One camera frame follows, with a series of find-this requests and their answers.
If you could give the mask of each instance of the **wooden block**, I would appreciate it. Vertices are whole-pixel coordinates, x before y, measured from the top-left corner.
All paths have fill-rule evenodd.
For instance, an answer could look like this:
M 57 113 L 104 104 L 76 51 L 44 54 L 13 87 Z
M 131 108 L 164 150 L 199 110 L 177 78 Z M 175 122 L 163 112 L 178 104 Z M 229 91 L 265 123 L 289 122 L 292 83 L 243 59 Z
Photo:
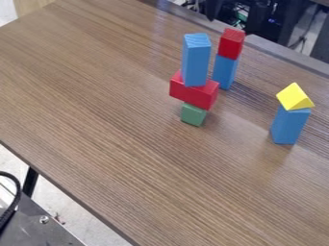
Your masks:
M 201 126 L 207 112 L 191 104 L 184 103 L 181 111 L 181 120 L 193 126 Z
M 218 54 L 222 57 L 236 60 L 242 51 L 244 38 L 244 31 L 226 28 L 224 34 L 220 37 Z
M 181 71 L 178 70 L 170 80 L 169 95 L 208 111 L 218 95 L 219 83 L 207 80 L 205 86 L 184 86 Z
M 206 34 L 186 34 L 183 38 L 182 76 L 185 86 L 204 86 L 212 44 Z
M 234 82 L 237 73 L 239 60 L 231 60 L 215 55 L 213 81 L 220 83 L 220 88 L 229 89 Z
M 311 109 L 286 111 L 283 106 L 279 107 L 270 128 L 273 142 L 277 144 L 294 144 L 303 130 Z
M 276 97 L 286 111 L 295 111 L 315 106 L 298 83 L 290 84 L 277 93 Z

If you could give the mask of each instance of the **yellow block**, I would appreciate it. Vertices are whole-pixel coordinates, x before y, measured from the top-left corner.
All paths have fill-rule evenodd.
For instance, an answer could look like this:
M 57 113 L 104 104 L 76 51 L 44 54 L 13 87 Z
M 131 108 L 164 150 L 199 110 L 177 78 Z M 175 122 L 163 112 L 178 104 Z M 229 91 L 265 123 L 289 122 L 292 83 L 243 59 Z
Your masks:
M 286 111 L 295 111 L 315 106 L 298 83 L 292 83 L 287 86 L 277 93 L 276 97 Z

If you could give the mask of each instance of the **block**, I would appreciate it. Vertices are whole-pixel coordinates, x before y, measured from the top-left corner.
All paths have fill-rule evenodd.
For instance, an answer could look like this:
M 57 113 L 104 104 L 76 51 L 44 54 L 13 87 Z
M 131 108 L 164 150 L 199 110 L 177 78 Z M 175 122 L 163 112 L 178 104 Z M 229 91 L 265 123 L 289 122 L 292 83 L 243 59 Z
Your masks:
M 202 110 L 208 111 L 218 95 L 219 84 L 207 80 L 205 86 L 184 86 L 181 71 L 178 70 L 170 80 L 169 95 L 192 104 Z
M 231 60 L 215 55 L 213 81 L 219 82 L 222 89 L 229 89 L 234 82 L 239 60 Z
M 217 54 L 228 59 L 236 60 L 242 51 L 244 38 L 244 31 L 226 28 L 224 34 L 220 37 Z
M 277 93 L 276 97 L 286 111 L 295 111 L 315 106 L 298 83 L 290 84 Z
M 204 86 L 212 44 L 206 34 L 186 34 L 183 38 L 182 76 L 185 86 Z
M 294 144 L 303 130 L 311 109 L 286 111 L 281 105 L 270 128 L 273 142 L 277 144 Z
M 184 103 L 181 111 L 181 120 L 193 126 L 201 126 L 207 112 L 191 104 Z

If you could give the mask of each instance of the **green block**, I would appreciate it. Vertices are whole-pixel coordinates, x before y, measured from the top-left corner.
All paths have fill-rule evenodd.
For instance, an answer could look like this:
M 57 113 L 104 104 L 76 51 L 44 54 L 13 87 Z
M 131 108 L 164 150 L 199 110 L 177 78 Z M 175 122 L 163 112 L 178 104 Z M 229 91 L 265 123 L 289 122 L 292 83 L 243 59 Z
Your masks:
M 184 103 L 182 106 L 181 120 L 193 126 L 201 126 L 207 112 L 191 104 Z

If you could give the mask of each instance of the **red block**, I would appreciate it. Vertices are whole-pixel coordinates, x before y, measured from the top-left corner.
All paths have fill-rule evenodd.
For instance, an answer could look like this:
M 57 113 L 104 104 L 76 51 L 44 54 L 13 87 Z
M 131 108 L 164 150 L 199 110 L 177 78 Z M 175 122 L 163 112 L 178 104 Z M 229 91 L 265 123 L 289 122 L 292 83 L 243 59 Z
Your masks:
M 241 53 L 244 38 L 244 31 L 226 28 L 220 38 L 218 54 L 222 57 L 236 60 Z
M 178 70 L 170 80 L 169 95 L 208 111 L 218 95 L 219 83 L 207 80 L 205 86 L 184 86 L 181 71 Z

